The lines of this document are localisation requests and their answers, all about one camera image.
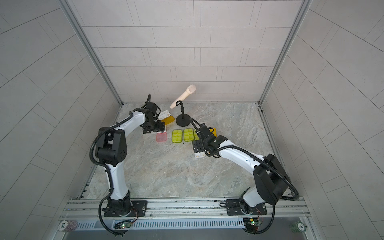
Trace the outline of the clear pillbox white tray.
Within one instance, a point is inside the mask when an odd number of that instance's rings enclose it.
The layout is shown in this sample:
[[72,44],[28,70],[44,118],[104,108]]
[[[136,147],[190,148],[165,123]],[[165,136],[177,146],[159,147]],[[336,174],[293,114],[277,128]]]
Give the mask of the clear pillbox white tray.
[[206,154],[204,152],[201,153],[194,153],[194,156],[196,159],[204,158]]

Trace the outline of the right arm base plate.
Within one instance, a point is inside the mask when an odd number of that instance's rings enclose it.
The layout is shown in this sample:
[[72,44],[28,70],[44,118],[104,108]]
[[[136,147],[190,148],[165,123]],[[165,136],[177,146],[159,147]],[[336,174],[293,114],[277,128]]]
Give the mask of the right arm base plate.
[[251,207],[242,199],[227,199],[220,206],[227,210],[228,216],[264,216],[268,213],[264,203]]

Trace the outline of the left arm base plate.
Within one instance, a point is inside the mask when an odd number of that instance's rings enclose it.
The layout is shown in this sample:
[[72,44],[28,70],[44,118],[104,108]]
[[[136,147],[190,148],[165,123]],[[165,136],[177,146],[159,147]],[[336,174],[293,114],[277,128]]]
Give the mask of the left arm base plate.
[[104,217],[144,217],[146,213],[147,201],[128,201],[110,200],[107,206],[102,208]]

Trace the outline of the green pillbox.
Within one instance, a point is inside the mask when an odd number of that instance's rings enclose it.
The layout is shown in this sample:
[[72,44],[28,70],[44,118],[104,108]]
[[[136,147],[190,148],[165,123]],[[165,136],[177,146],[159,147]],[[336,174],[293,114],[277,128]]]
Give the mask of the green pillbox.
[[194,140],[195,141],[199,141],[200,140],[200,138],[199,138],[199,136],[197,134],[197,131],[194,131]]
[[195,133],[193,129],[184,129],[183,136],[185,142],[192,142],[195,140]]
[[173,130],[172,131],[172,143],[181,143],[183,141],[183,131]]

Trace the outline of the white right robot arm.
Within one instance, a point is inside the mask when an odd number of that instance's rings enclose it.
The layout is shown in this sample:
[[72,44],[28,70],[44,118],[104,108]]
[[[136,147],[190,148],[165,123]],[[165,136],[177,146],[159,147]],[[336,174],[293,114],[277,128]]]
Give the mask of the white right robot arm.
[[244,214],[252,214],[260,204],[275,206],[279,200],[297,201],[300,198],[276,156],[253,154],[224,136],[216,137],[205,124],[191,121],[208,157],[230,160],[254,176],[255,186],[246,190],[235,206]]

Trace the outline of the pink pillbox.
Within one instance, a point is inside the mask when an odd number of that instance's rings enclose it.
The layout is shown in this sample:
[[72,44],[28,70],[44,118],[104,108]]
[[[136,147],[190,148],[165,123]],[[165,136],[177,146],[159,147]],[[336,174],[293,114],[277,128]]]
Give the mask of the pink pillbox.
[[167,139],[168,139],[167,129],[165,129],[164,131],[161,131],[161,132],[157,132],[157,134],[156,134],[156,142],[157,143],[166,142]]

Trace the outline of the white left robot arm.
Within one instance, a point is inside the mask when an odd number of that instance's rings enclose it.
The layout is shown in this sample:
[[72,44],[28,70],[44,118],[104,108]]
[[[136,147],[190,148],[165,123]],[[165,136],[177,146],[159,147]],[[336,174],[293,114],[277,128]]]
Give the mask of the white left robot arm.
[[111,127],[102,127],[90,148],[90,160],[105,168],[110,186],[106,197],[106,215],[127,216],[133,209],[125,182],[123,161],[128,155],[127,136],[141,127],[144,134],[163,132],[165,123],[159,120],[160,107],[149,100],[129,112],[129,116]]

